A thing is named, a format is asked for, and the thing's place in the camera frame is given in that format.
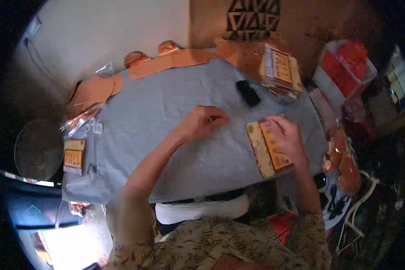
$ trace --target person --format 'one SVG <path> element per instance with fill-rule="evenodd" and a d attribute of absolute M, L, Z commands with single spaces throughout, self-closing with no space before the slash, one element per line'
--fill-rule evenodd
<path fill-rule="evenodd" d="M 295 167 L 299 218 L 285 245 L 274 230 L 261 231 L 219 217 L 188 220 L 165 241 L 155 243 L 155 217 L 148 197 L 173 153 L 182 145 L 210 135 L 228 121 L 214 106 L 197 105 L 135 168 L 107 224 L 113 249 L 106 269 L 329 269 L 324 222 L 317 187 L 309 169 L 300 129 L 283 116 L 269 116 L 263 124 L 279 139 L 279 146 Z"/>

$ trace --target hand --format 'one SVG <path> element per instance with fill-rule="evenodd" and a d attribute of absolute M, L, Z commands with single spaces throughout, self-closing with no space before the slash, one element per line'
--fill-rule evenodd
<path fill-rule="evenodd" d="M 307 162 L 307 156 L 297 123 L 283 116 L 274 115 L 265 118 L 263 123 L 269 132 L 275 133 L 279 147 L 293 163 Z"/>
<path fill-rule="evenodd" d="M 174 131 L 185 142 L 189 142 L 193 139 L 209 136 L 212 131 L 225 124 L 227 120 L 227 114 L 215 106 L 196 105 Z"/>

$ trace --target forearm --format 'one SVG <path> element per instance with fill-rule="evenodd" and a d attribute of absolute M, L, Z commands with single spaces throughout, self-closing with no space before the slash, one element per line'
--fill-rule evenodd
<path fill-rule="evenodd" d="M 136 187 L 148 197 L 174 152 L 184 144 L 184 138 L 175 131 L 167 137 L 135 168 L 126 182 L 128 187 Z"/>
<path fill-rule="evenodd" d="M 297 178 L 297 198 L 299 210 L 302 213 L 315 213 L 321 211 L 320 197 L 317 185 L 310 173 L 307 157 L 294 163 Z"/>

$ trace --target gray tablecloth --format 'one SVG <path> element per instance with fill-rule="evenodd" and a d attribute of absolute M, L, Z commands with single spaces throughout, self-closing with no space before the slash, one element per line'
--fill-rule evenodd
<path fill-rule="evenodd" d="M 94 162 L 97 141 L 97 173 L 83 177 L 65 173 L 64 200 L 107 203 L 109 195 L 124 185 L 141 160 L 197 104 L 221 108 L 230 121 L 209 138 L 184 145 L 173 155 L 151 193 L 151 203 L 203 197 L 262 181 L 245 125 L 268 115 L 282 113 L 300 125 L 311 171 L 321 171 L 328 145 L 305 93 L 285 106 L 266 88 L 251 84 L 261 103 L 249 108 L 235 86 L 245 77 L 222 59 L 132 81 L 126 71 L 121 75 L 125 81 L 122 91 L 97 116 L 104 126 L 102 135 L 80 130 L 74 136 L 86 139 L 85 174 Z"/>

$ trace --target white wall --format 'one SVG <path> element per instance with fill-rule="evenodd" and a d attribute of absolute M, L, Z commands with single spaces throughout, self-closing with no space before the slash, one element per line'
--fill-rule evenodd
<path fill-rule="evenodd" d="M 13 61 L 18 74 L 8 77 L 10 99 L 17 106 L 27 103 L 22 99 L 33 84 L 28 86 L 27 80 L 34 79 L 37 88 L 49 92 L 43 94 L 45 100 L 62 103 L 71 87 L 104 64 L 113 62 L 116 70 L 123 69 L 131 51 L 155 57 L 165 40 L 188 46 L 188 0 L 48 0 L 38 16 L 42 24 L 32 44 L 67 90 L 55 87 L 38 70 L 21 43 Z"/>

